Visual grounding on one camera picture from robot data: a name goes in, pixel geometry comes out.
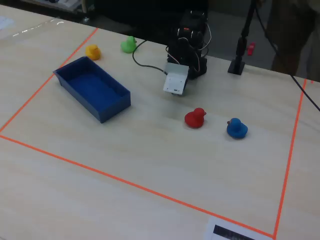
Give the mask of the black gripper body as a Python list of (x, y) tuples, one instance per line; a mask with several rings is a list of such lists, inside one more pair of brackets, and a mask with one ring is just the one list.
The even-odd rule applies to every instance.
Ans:
[(166, 46), (170, 59), (177, 64), (200, 68), (200, 57), (197, 49), (193, 47), (186, 37), (179, 37), (172, 40)]

